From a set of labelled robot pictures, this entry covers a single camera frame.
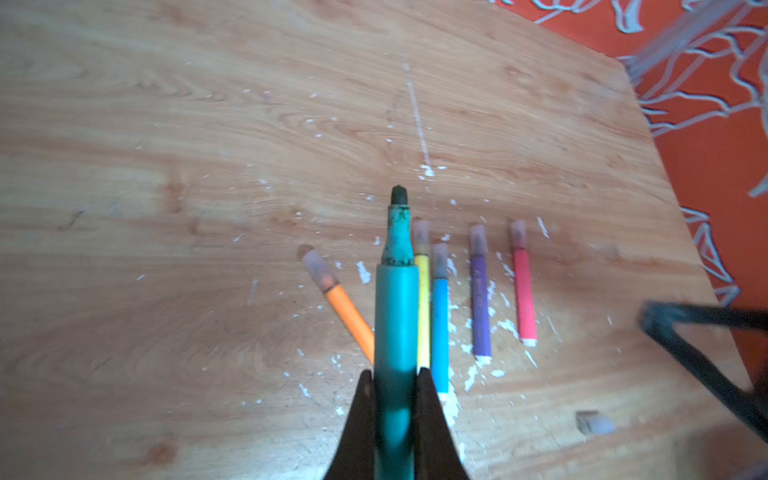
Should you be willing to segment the purple marker pen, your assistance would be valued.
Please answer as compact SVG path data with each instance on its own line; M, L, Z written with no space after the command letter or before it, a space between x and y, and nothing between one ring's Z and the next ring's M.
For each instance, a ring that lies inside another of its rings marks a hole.
M469 228L470 280L472 300L473 354L481 364L492 358L492 342L488 306L488 243L483 224Z

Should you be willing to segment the green marker pen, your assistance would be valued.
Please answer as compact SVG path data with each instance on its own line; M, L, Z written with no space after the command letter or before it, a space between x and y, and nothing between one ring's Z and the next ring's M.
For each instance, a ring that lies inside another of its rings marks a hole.
M376 479L415 475L412 410L418 337L419 270L407 189L392 188L387 234L376 269L374 384Z

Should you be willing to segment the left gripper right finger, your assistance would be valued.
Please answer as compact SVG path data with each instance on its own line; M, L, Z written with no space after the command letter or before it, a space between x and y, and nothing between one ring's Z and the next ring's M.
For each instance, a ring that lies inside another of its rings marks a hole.
M427 368L416 380L414 442L416 479L469 479Z

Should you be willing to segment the yellow marker pen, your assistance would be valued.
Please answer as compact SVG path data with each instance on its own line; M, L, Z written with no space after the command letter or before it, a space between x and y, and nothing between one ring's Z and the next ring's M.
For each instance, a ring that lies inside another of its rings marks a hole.
M417 369L430 367L430 240L429 222L415 220L412 225L414 264L419 271Z

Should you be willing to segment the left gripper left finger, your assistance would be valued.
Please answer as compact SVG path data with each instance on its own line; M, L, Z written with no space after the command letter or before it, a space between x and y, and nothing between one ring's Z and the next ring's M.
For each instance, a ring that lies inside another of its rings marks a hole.
M343 432L324 479L373 480L375 446L375 387L372 371L364 370L359 377Z

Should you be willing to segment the pink marker pen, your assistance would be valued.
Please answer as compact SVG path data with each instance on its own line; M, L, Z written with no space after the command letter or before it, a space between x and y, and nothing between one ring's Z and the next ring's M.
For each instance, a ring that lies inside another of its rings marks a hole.
M513 221L510 224L510 234L515 274L518 333L522 343L526 347L533 348L538 344L538 335L525 222L522 220Z

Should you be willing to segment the orange marker pen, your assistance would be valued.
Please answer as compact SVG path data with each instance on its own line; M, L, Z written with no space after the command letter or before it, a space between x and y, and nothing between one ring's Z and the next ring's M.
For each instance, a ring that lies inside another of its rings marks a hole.
M332 309L371 364L374 363L374 332L364 320L323 256L309 244L298 248L298 258Z

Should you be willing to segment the blue marker pen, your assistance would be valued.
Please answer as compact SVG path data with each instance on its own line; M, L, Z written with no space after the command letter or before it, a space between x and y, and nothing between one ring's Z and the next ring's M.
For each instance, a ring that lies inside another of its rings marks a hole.
M432 246L431 257L431 372L440 397L449 393L449 247Z

